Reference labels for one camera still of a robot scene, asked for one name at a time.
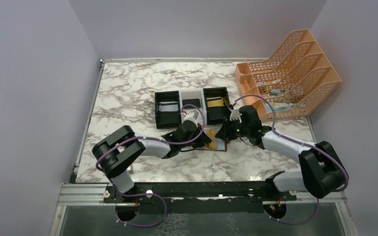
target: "white marble surface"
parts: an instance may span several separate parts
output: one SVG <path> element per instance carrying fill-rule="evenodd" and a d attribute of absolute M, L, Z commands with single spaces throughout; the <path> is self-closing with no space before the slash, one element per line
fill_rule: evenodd
<path fill-rule="evenodd" d="M 91 123 L 77 174 L 77 182 L 108 182 L 95 168 L 92 147 L 123 125 L 138 133 L 159 136 L 154 117 L 154 93 L 179 89 L 227 87 L 229 98 L 239 97 L 230 62 L 107 63 L 100 82 Z M 292 137 L 312 141 L 306 118 L 281 120 L 276 128 Z M 192 151 L 170 159 L 140 157 L 131 177 L 138 182 L 264 180 L 283 170 L 298 170 L 292 160 L 239 140 L 228 152 Z"/>

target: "purple cable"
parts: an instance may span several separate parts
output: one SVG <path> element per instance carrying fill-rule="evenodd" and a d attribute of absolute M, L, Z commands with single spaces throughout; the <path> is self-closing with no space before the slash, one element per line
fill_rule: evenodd
<path fill-rule="evenodd" d="M 256 95 L 256 94 L 247 94 L 247 95 L 244 95 L 244 96 L 241 96 L 241 97 L 237 98 L 237 99 L 235 100 L 235 102 L 237 103 L 237 101 L 239 101 L 240 99 L 243 99 L 243 98 L 245 98 L 245 97 L 249 97 L 249 96 L 252 96 L 252 97 L 258 97 L 258 98 L 262 99 L 265 103 L 267 103 L 267 105 L 269 105 L 270 109 L 272 110 L 272 114 L 273 114 L 273 123 L 272 123 L 272 131 L 273 131 L 273 133 L 275 133 L 276 135 L 278 135 L 278 136 L 280 136 L 280 137 L 282 137 L 282 138 L 284 138 L 284 139 L 286 139 L 286 140 L 289 140 L 289 141 L 291 141 L 291 142 L 294 142 L 294 143 L 296 143 L 296 144 L 304 145 L 304 146 L 306 146 L 306 147 L 313 148 L 313 149 L 317 150 L 319 153 L 321 153 L 322 155 L 324 155 L 325 157 L 327 157 L 330 161 L 332 161 L 332 162 L 333 162 L 333 163 L 334 163 L 334 164 L 335 164 L 335 165 L 341 170 L 341 172 L 342 172 L 343 175 L 344 175 L 344 179 L 345 179 L 345 180 L 344 180 L 344 186 L 343 186 L 342 188 L 337 189 L 335 192 L 340 192 L 340 191 L 343 191 L 344 189 L 347 188 L 347 186 L 348 186 L 348 175 L 347 175 L 345 169 L 344 169 L 344 168 L 343 168 L 343 167 L 342 167 L 342 166 L 341 166 L 341 165 L 340 165 L 340 164 L 339 164 L 334 158 L 332 158 L 332 156 L 328 155 L 326 152 L 324 152 L 323 150 L 321 150 L 321 149 L 319 149 L 319 148 L 317 148 L 317 147 L 315 147 L 315 146 L 312 146 L 312 145 L 309 145 L 309 144 L 305 144 L 305 143 L 299 142 L 299 141 L 297 141 L 297 140 L 295 140 L 295 139 L 292 139 L 292 138 L 290 138 L 290 137 L 288 137 L 288 136 L 285 136 L 285 135 L 283 135 L 283 134 L 281 134 L 281 133 L 279 133 L 279 132 L 276 131 L 276 129 L 275 129 L 276 112 L 275 112 L 275 110 L 273 109 L 272 104 L 270 104 L 270 102 L 267 101 L 266 98 L 264 98 L 264 97 L 262 97 L 262 96 L 260 96 L 260 95 Z M 315 212 L 313 213 L 313 215 L 312 215 L 311 217 L 309 217 L 307 220 L 305 220 L 305 221 L 301 221 L 301 222 L 286 222 L 286 221 L 279 220 L 279 223 L 287 224 L 287 225 L 301 225 L 301 224 L 305 224 L 305 223 L 308 223 L 308 222 L 310 222 L 311 220 L 313 220 L 313 219 L 316 217 L 316 215 L 318 214 L 318 212 L 319 212 L 319 199 L 317 198 L 317 199 L 316 199 L 316 210 L 315 210 Z"/>
<path fill-rule="evenodd" d="M 311 217 L 309 217 L 308 219 L 304 220 L 304 221 L 300 221 L 300 222 L 288 222 L 288 221 L 283 221 L 283 220 L 279 220 L 278 221 L 277 219 L 275 219 L 275 218 L 273 218 L 271 216 L 270 216 L 270 219 L 272 219 L 272 220 L 274 220 L 274 221 L 276 221 L 278 223 L 282 223 L 282 224 L 286 224 L 286 225 L 302 225 L 302 224 L 306 224 L 306 223 L 310 222 L 311 220 L 313 220 L 316 217 L 316 215 L 318 214 L 318 212 L 319 212 L 319 199 L 317 198 L 316 199 L 316 210 L 315 210 L 314 214 Z"/>
<path fill-rule="evenodd" d="M 105 159 L 105 157 L 107 155 L 109 155 L 110 153 L 112 153 L 114 150 L 118 149 L 119 147 L 121 146 L 124 146 L 125 144 L 133 141 L 133 140 L 137 140 L 137 139 L 146 139 L 146 140 L 154 140 L 154 141 L 160 141 L 162 143 L 165 143 L 165 144 L 173 144 L 173 145 L 184 145 L 184 144 L 188 144 L 188 143 L 191 143 L 193 141 L 195 141 L 197 138 L 199 138 L 202 133 L 203 133 L 203 130 L 205 128 L 205 117 L 203 115 L 203 113 L 201 112 L 201 110 L 199 108 L 197 108 L 196 106 L 192 105 L 192 104 L 186 104 L 184 106 L 182 106 L 182 111 L 185 107 L 193 107 L 195 108 L 200 114 L 201 114 L 201 117 L 202 117 L 202 127 L 201 127 L 201 130 L 199 132 L 199 134 L 197 134 L 193 139 L 189 140 L 189 141 L 186 141 L 186 142 L 181 142 L 181 143 L 176 143 L 176 142 L 169 142 L 169 141 L 166 141 L 166 140 L 161 140 L 159 138 L 153 138 L 153 137 L 143 137 L 143 136 L 138 136 L 138 137 L 132 137 L 132 138 L 129 138 L 117 145 L 115 145 L 113 148 L 109 149 L 106 153 L 104 153 L 96 162 L 96 168 L 100 171 L 103 172 L 102 168 L 99 167 L 100 163 Z M 124 223 L 126 225 L 131 225 L 131 226 L 136 226 L 136 227 L 142 227 L 142 228 L 147 228 L 147 227 L 153 227 L 153 226 L 156 226 L 158 224 L 160 224 L 165 218 L 166 218 L 166 215 L 167 215 L 167 205 L 166 205 L 166 202 L 164 201 L 164 199 L 158 195 L 158 194 L 155 194 L 155 193 L 139 193 L 139 194 L 124 194 L 122 192 L 119 191 L 119 189 L 116 187 L 116 185 L 112 182 L 111 179 L 109 179 L 109 181 L 112 183 L 112 185 L 115 187 L 115 190 L 123 197 L 139 197 L 139 196 L 147 196 L 147 195 L 153 195 L 155 197 L 158 197 L 162 202 L 163 202 L 163 205 L 164 205 L 164 214 L 163 216 L 161 217 L 160 220 L 158 220 L 157 222 L 153 223 L 153 224 L 149 224 L 149 225 L 139 225 L 139 224 L 134 224 L 134 223 L 126 223 L 124 221 L 122 221 L 119 216 L 117 215 L 116 211 L 115 211 L 115 215 L 118 219 L 119 222 L 121 223 Z"/>

